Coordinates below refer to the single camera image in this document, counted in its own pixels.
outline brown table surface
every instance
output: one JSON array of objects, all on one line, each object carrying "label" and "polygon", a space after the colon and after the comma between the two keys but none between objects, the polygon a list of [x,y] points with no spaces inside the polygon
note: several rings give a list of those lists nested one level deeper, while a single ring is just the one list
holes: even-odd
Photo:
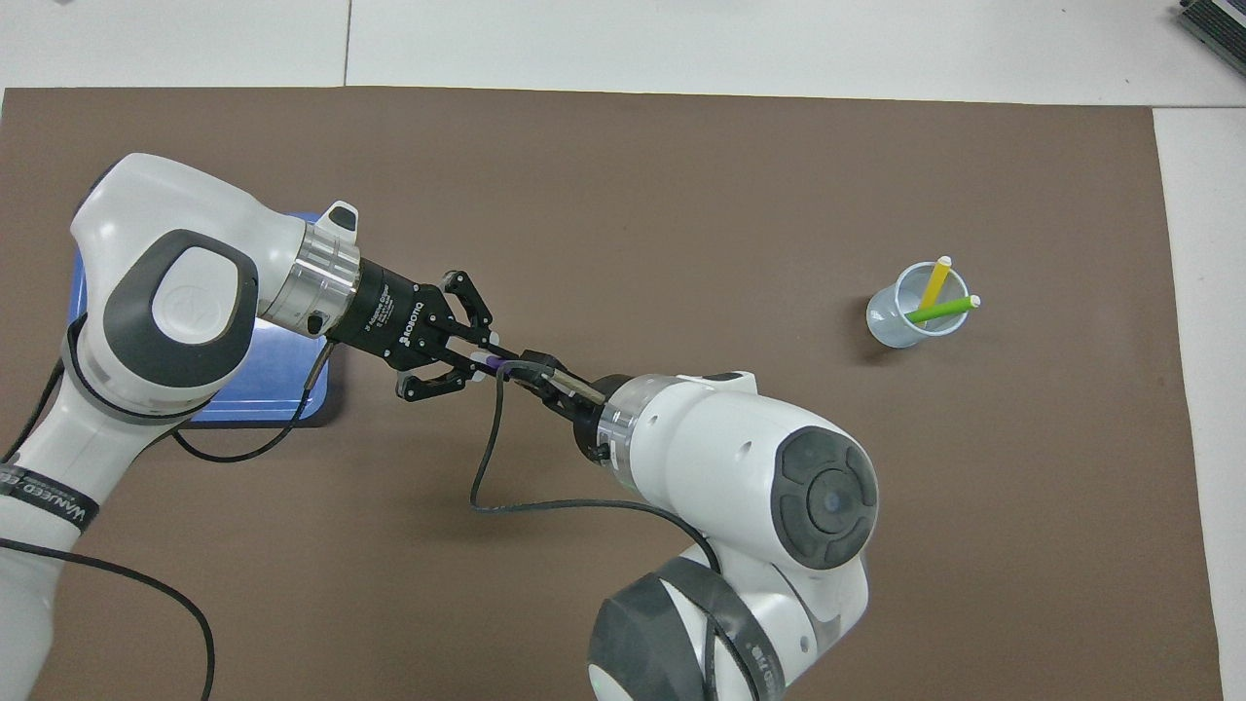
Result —
[{"label": "brown table surface", "polygon": [[[472,273],[506,344],[581,375],[749,370],[871,453],[871,604],[789,699],[1219,699],[1164,199],[1144,108],[426,88],[12,90],[0,428],[62,332],[74,208],[132,152],[279,210],[344,198],[364,254]],[[984,299],[887,350],[863,304],[954,256]],[[588,699],[601,601],[683,550],[630,513],[480,517],[492,391],[345,407],[240,466],[145,453],[78,545],[191,595],[218,699]],[[510,398],[490,503],[621,497]],[[204,432],[218,451],[269,432]],[[66,570],[35,699],[192,699],[173,603]]]}]

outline white robotic arm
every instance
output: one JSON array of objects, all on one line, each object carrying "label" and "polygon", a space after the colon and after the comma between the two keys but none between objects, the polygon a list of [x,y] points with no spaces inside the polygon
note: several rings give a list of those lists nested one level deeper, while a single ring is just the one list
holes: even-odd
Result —
[{"label": "white robotic arm", "polygon": [[[414,283],[359,255],[356,224],[344,202],[309,224],[156,156],[101,176],[71,224],[87,313],[66,334],[56,403],[0,464],[0,538],[71,549],[133,459],[233,377],[257,315],[383,359],[412,402],[495,374],[450,352],[451,336],[517,359],[466,273]],[[436,362],[451,370],[411,374]],[[589,459],[704,533],[721,569],[694,548],[603,604],[589,647],[598,699],[780,699],[865,610],[861,550],[877,509],[865,452],[825,420],[759,397],[746,374],[612,376],[593,383],[593,401],[587,383],[561,377],[582,391],[523,385],[573,422]],[[59,573],[0,549],[0,701],[35,684]]]}]

